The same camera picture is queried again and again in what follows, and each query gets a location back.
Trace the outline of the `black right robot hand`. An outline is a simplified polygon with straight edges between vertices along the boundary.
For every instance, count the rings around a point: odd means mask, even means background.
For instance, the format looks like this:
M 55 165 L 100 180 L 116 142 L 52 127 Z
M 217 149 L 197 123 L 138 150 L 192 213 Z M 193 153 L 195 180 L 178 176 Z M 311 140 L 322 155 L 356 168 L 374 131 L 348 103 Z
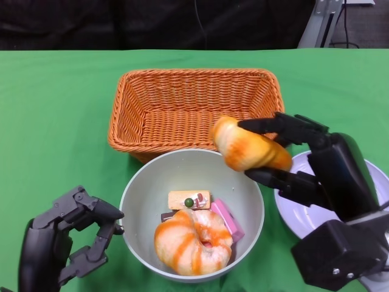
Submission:
M 298 204 L 331 210 L 344 222 L 380 210 L 373 179 L 351 136 L 330 133 L 327 126 L 305 116 L 281 112 L 271 118 L 242 120 L 238 126 L 256 134 L 277 134 L 275 141 L 282 149 L 308 144 L 311 151 L 312 175 L 258 167 L 244 172 L 250 179 Z

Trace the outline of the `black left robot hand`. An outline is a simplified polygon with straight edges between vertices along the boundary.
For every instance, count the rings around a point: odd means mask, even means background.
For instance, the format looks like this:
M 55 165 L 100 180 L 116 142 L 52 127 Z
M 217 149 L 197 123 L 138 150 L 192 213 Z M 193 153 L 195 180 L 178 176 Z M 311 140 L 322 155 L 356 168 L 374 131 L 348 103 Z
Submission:
M 19 291 L 60 291 L 75 277 L 82 278 L 108 261 L 105 253 L 113 235 L 124 229 L 117 223 L 124 213 L 112 204 L 90 196 L 77 186 L 31 219 L 26 227 L 18 269 Z M 72 252 L 69 233 L 92 224 L 99 230 L 91 246 Z

